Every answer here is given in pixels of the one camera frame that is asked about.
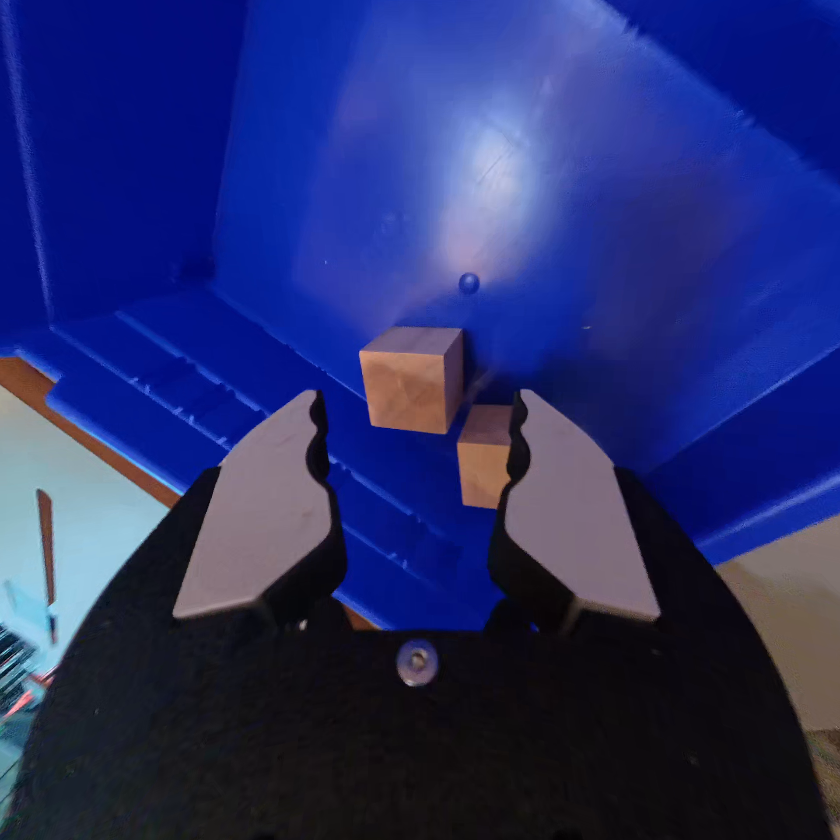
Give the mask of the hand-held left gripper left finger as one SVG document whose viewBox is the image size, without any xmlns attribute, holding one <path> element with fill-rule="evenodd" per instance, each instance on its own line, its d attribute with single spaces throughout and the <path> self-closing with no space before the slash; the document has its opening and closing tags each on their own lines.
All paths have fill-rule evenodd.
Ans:
<svg viewBox="0 0 840 840">
<path fill-rule="evenodd" d="M 301 634 L 349 568 L 329 483 L 323 395 L 306 390 L 250 430 L 219 466 L 173 618 L 254 613 Z"/>
</svg>

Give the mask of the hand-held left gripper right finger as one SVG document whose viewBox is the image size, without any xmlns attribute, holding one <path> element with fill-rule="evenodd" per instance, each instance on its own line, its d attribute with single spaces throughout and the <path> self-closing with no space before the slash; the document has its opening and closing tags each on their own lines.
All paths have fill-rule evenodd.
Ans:
<svg viewBox="0 0 840 840">
<path fill-rule="evenodd" d="M 568 632 L 584 612 L 655 623 L 661 608 L 610 458 L 529 389 L 514 397 L 509 434 L 492 582 L 544 634 Z"/>
</svg>

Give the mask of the blue-striped wooden cube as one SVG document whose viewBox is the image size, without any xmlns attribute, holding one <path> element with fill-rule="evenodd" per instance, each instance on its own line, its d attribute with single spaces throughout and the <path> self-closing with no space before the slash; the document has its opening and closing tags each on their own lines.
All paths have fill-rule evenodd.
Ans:
<svg viewBox="0 0 840 840">
<path fill-rule="evenodd" d="M 457 442 L 463 504 L 496 510 L 509 482 L 510 405 L 473 405 Z"/>
<path fill-rule="evenodd" d="M 448 432 L 464 394 L 464 332 L 393 327 L 359 353 L 371 425 Z"/>
</svg>

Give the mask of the blue plastic bin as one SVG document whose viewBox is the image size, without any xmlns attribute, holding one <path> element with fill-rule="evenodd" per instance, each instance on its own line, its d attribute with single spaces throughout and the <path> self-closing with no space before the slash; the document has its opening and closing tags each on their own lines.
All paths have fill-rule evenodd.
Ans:
<svg viewBox="0 0 840 840">
<path fill-rule="evenodd" d="M 838 225 L 838 2 L 2 2 L 2 356 L 178 490 L 320 390 L 385 627 L 499 594 L 368 342 L 462 329 L 721 564 L 838 513 Z"/>
</svg>

